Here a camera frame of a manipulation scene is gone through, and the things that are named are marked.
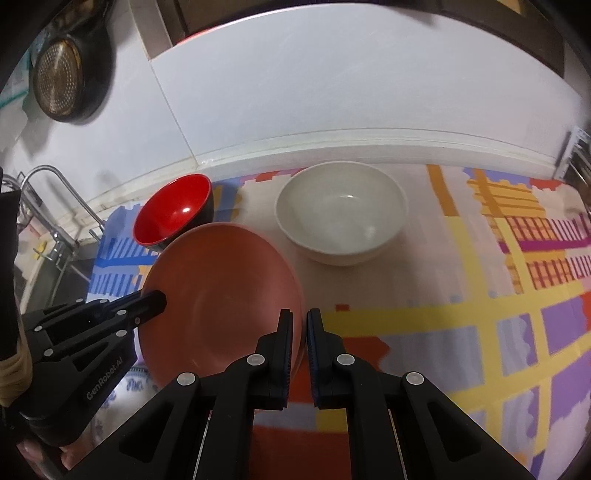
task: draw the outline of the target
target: silver bolt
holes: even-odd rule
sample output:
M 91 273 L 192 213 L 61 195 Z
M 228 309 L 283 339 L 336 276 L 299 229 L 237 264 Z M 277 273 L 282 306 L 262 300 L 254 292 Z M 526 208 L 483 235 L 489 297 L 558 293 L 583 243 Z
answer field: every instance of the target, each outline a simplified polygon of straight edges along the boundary
M 191 385 L 193 382 L 195 382 L 195 375 L 193 375 L 191 372 L 185 372 L 177 377 L 177 382 L 179 385 L 186 387 L 187 385 Z
M 253 353 L 252 355 L 248 355 L 246 363 L 256 367 L 257 365 L 262 365 L 265 363 L 265 357 L 263 357 L 260 353 Z
M 425 377 L 419 372 L 410 372 L 407 374 L 407 382 L 411 385 L 420 385 L 425 381 Z
M 355 363 L 355 357 L 348 353 L 342 353 L 336 358 L 337 362 L 341 365 L 353 365 Z

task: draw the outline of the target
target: sink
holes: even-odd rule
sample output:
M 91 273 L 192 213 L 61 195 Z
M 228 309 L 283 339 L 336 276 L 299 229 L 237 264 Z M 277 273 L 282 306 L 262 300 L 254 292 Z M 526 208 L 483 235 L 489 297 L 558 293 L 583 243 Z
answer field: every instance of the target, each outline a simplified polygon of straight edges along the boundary
M 96 241 L 82 243 L 63 271 L 51 260 L 40 259 L 42 263 L 23 313 L 86 299 L 98 249 Z

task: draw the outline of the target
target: white bowl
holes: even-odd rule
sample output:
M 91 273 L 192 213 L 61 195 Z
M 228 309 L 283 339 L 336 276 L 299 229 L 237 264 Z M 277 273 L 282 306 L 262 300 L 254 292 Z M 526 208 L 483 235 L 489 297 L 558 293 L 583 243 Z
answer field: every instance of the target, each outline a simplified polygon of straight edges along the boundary
M 355 265 L 379 255 L 402 228 L 406 196 L 390 176 L 351 161 L 293 176 L 275 203 L 277 223 L 311 259 Z

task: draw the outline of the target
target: perforated metal disc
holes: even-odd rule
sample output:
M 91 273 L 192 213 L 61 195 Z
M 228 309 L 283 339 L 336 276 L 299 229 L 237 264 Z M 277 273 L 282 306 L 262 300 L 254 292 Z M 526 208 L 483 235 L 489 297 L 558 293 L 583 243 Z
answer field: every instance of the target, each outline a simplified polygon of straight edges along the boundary
M 67 40 L 56 41 L 37 59 L 33 88 L 44 112 L 70 115 L 76 106 L 81 81 L 80 57 Z

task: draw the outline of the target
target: tablecloth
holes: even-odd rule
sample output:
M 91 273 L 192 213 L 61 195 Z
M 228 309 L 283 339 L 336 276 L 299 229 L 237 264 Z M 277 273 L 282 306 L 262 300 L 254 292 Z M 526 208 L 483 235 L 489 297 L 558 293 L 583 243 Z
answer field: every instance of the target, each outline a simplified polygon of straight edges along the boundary
M 308 260 L 274 219 L 299 169 L 216 182 L 215 221 L 249 225 L 292 262 L 309 308 L 351 353 L 420 371 L 540 480 L 580 449 L 591 407 L 591 223 L 557 181 L 436 165 L 379 164 L 404 189 L 390 249 L 355 267 Z M 89 300 L 141 288 L 156 254 L 131 235 L 140 205 L 109 218 Z M 350 478 L 344 411 L 315 409 L 304 360 L 282 412 L 255 416 L 251 478 Z

